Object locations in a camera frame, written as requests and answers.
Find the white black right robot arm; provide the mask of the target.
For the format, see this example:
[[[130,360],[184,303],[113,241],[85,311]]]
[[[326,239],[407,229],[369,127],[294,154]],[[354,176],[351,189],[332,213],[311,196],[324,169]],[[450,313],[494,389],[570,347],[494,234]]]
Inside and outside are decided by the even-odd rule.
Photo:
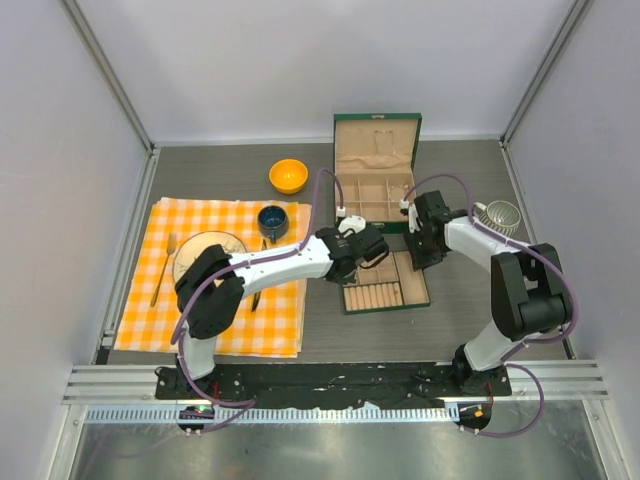
[[[404,234],[412,265],[424,270],[458,252],[490,274],[488,325],[460,346],[452,361],[457,391],[477,394],[500,375],[505,360],[530,342],[569,324],[576,311],[559,256],[549,244],[519,243],[512,237],[521,214],[503,200],[450,209],[439,191],[403,198]]]

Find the green jewelry tray insert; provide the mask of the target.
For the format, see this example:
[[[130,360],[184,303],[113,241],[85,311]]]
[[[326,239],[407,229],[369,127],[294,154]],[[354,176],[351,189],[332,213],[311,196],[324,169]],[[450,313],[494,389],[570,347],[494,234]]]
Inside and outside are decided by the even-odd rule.
[[[378,266],[358,268],[342,288],[347,315],[428,307],[431,304],[421,270],[414,271],[407,251],[392,252]]]

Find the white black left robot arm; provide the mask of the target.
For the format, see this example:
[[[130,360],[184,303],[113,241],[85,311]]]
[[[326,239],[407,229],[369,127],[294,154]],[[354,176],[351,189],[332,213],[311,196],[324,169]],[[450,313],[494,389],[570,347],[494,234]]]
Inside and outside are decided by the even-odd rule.
[[[388,255],[380,230],[357,216],[271,250],[228,254],[219,244],[205,248],[174,287],[181,312],[171,337],[179,349],[179,388],[193,399],[211,391],[217,338],[230,328],[244,299],[298,280],[344,285],[359,267],[376,266]]]

